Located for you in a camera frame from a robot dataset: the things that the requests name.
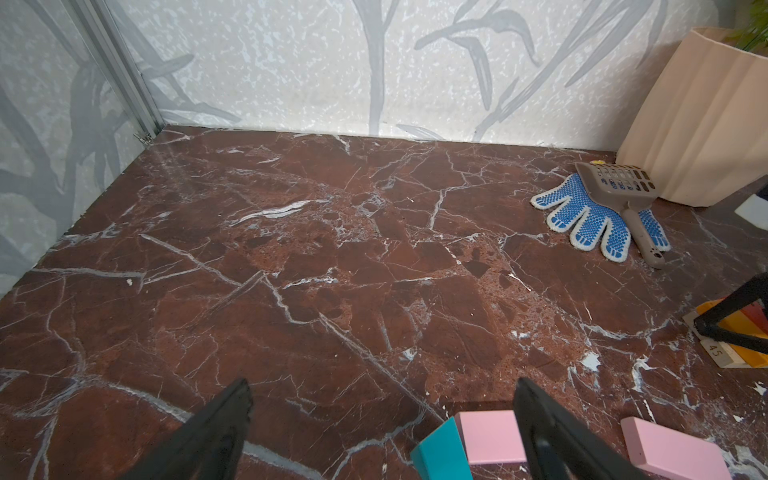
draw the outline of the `brown marble tabletop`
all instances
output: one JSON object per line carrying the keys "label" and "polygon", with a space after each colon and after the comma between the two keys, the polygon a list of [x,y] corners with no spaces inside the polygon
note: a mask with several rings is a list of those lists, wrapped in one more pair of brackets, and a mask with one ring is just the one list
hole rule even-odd
{"label": "brown marble tabletop", "polygon": [[760,185],[656,202],[654,271],[634,245],[574,249],[529,203],[613,158],[169,127],[0,301],[5,468],[114,478],[244,376],[239,478],[418,478],[420,439],[528,376],[619,452],[632,415],[768,476],[768,370],[718,369],[680,320],[768,266],[733,214]]}

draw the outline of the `scoop handle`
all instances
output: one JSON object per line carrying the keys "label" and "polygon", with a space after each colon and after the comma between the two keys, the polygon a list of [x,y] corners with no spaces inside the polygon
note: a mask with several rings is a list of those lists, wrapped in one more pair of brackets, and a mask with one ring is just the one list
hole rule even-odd
{"label": "scoop handle", "polygon": [[645,263],[653,268],[662,268],[664,266],[664,256],[661,251],[656,248],[654,241],[648,235],[648,231],[645,230],[643,221],[640,220],[640,215],[636,211],[628,208],[623,209],[620,213],[621,218],[629,227],[629,233],[632,234],[634,242],[637,244],[637,248],[640,249],[640,253],[643,254],[643,260]]}

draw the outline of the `green plant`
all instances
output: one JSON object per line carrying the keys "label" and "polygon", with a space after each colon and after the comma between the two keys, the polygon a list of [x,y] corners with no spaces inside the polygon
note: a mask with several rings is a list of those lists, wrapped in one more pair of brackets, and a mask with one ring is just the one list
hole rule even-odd
{"label": "green plant", "polygon": [[768,46],[768,0],[753,0],[750,6],[750,24],[736,30],[729,37],[744,51]]}

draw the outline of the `yellow block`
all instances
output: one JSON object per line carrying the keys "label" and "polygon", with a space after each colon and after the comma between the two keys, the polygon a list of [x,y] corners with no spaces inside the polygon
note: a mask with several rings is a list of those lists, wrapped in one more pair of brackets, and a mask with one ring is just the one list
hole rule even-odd
{"label": "yellow block", "polygon": [[[704,302],[696,307],[696,311],[701,315],[713,306],[720,303],[721,300],[712,300],[710,302]],[[768,335],[765,334],[757,325],[752,323],[752,320],[747,318],[746,315],[741,313],[741,310],[735,313],[731,313],[720,322],[720,326],[726,330],[730,330],[735,333],[743,333],[744,335],[756,336],[761,339],[768,339]],[[754,350],[745,349],[742,346],[731,345],[734,350],[754,368],[760,368],[768,366],[768,355],[765,353],[755,352]]]}

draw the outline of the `pink block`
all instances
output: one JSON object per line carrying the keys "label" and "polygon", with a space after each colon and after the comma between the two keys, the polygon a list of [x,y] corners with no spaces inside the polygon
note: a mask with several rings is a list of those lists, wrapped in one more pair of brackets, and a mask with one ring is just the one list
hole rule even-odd
{"label": "pink block", "polygon": [[717,445],[642,419],[621,420],[632,465],[673,480],[730,480]]}
{"label": "pink block", "polygon": [[525,462],[525,449],[512,410],[460,412],[454,418],[470,465]]}

